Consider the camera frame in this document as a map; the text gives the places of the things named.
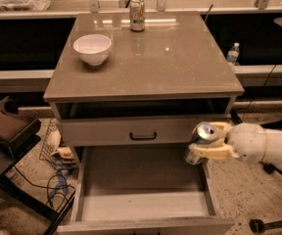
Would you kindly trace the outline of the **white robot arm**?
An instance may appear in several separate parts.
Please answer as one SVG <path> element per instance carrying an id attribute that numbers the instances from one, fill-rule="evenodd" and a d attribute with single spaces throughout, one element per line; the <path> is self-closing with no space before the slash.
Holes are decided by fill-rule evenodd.
<path id="1" fill-rule="evenodd" d="M 254 123 L 201 122 L 192 132 L 186 161 L 197 165 L 203 159 L 266 163 L 282 171 L 282 130 Z"/>

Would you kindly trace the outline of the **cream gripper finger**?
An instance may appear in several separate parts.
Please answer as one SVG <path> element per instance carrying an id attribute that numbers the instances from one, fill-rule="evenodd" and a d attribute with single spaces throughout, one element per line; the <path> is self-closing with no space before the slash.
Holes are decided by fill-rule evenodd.
<path id="1" fill-rule="evenodd" d="M 234 149 L 230 145 L 223 145 L 220 147 L 202 147 L 197 144 L 191 144 L 189 146 L 190 153 L 208 159 L 224 160 L 228 158 L 238 158 Z"/>
<path id="2" fill-rule="evenodd" d="M 211 126 L 211 142 L 224 143 L 228 137 L 228 133 L 232 128 L 232 125 L 228 122 L 213 121 L 210 123 Z"/>

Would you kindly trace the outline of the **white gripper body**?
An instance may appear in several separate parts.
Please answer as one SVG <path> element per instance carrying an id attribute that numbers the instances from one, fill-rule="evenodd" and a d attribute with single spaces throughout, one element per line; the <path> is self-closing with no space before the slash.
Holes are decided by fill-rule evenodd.
<path id="1" fill-rule="evenodd" d="M 240 162 L 261 162 L 266 153 L 267 134 L 257 124 L 241 123 L 233 126 L 227 136 L 227 143 L 233 147 L 233 155 Z"/>

